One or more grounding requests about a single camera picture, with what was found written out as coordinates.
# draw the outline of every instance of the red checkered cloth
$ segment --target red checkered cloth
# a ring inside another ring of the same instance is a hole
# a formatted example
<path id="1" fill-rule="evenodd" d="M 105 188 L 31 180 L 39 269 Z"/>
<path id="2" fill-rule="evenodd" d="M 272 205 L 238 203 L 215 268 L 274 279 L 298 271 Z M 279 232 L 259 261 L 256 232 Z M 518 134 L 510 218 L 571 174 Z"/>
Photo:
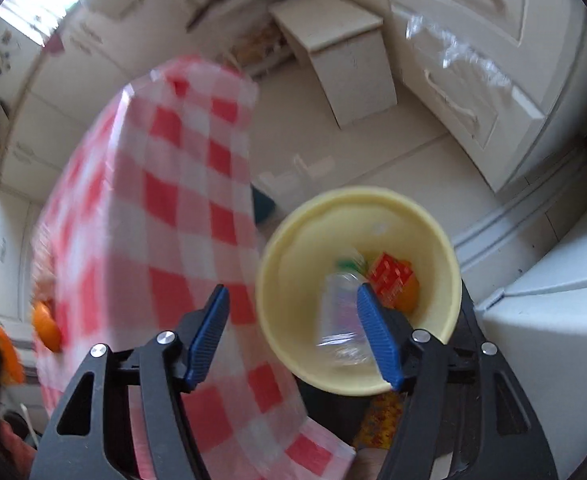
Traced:
<path id="1" fill-rule="evenodd" d="M 43 399 L 51 413 L 93 344 L 140 346 L 224 283 L 230 319 L 208 378 L 183 398 L 212 479 L 338 480 L 352 448 L 307 417 L 256 323 L 246 128 L 257 95 L 234 72 L 178 59 L 97 118 L 34 234 L 34 261 L 50 256 L 56 277 L 63 344 L 52 354 L 36 343 Z M 141 476 L 152 478 L 139 388 L 130 402 Z"/>

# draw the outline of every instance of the white cabinet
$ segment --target white cabinet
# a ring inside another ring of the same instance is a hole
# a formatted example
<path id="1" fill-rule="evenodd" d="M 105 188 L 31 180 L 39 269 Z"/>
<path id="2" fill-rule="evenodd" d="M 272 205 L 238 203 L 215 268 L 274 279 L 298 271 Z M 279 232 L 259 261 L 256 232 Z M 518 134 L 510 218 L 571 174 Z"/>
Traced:
<path id="1" fill-rule="evenodd" d="M 10 150 L 64 168 L 87 128 L 27 92 L 13 125 Z"/>
<path id="2" fill-rule="evenodd" d="M 551 111 L 582 35 L 580 0 L 391 0 L 495 60 L 542 112 Z"/>
<path id="3" fill-rule="evenodd" d="M 79 5 L 68 27 L 74 37 L 101 50 L 133 79 L 174 57 L 198 53 L 194 35 L 185 30 L 190 17 L 178 0 L 143 0 L 119 21 Z"/>
<path id="4" fill-rule="evenodd" d="M 36 202 L 45 203 L 60 174 L 58 168 L 10 148 L 2 162 L 0 182 Z"/>
<path id="5" fill-rule="evenodd" d="M 0 316 L 19 319 L 20 253 L 29 202 L 0 191 Z"/>
<path id="6" fill-rule="evenodd" d="M 406 30 L 406 12 L 395 8 L 394 19 L 398 29 Z M 535 142 L 546 117 L 517 86 L 490 86 L 475 67 L 462 62 L 455 71 L 443 68 L 440 46 L 429 36 L 423 30 L 401 42 L 403 83 L 443 122 L 498 190 Z"/>
<path id="7" fill-rule="evenodd" d="M 31 235 L 41 207 L 0 189 L 0 324 L 26 365 L 34 365 L 30 323 Z"/>
<path id="8" fill-rule="evenodd" d="M 587 8 L 581 0 L 389 5 L 385 26 L 403 83 L 451 131 L 494 191 L 587 128 Z M 407 37 L 411 16 L 430 25 Z M 488 84 L 470 54 L 493 62 L 512 85 Z"/>
<path id="9" fill-rule="evenodd" d="M 90 126 L 130 78 L 65 22 L 62 27 L 64 52 L 43 52 L 45 59 L 30 90 L 63 114 Z"/>

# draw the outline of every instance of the white stool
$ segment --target white stool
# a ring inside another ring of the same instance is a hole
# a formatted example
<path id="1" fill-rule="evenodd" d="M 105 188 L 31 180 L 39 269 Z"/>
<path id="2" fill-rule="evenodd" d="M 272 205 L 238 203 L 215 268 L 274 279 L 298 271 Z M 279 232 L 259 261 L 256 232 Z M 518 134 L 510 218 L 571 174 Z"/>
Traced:
<path id="1" fill-rule="evenodd" d="M 285 0 L 269 10 L 298 61 L 311 59 L 338 126 L 398 103 L 380 16 L 344 0 Z"/>

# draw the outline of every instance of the yellow patterned cloth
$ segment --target yellow patterned cloth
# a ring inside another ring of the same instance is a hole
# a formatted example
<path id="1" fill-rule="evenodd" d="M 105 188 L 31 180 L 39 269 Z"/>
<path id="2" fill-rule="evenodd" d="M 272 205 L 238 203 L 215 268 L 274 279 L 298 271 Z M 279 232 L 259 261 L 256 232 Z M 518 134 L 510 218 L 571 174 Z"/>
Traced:
<path id="1" fill-rule="evenodd" d="M 405 394 L 397 392 L 387 392 L 374 397 L 353 440 L 353 447 L 389 449 L 402 417 L 404 401 Z"/>

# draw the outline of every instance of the plastic bottle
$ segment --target plastic bottle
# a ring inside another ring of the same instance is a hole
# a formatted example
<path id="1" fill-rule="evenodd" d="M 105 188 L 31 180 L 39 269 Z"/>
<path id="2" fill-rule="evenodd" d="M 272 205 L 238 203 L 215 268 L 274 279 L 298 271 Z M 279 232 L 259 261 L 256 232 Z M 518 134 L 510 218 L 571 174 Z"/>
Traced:
<path id="1" fill-rule="evenodd" d="M 357 260 L 346 258 L 325 278 L 318 346 L 330 353 L 336 365 L 357 365 L 373 359 L 356 308 L 358 287 L 366 283 L 361 269 Z"/>

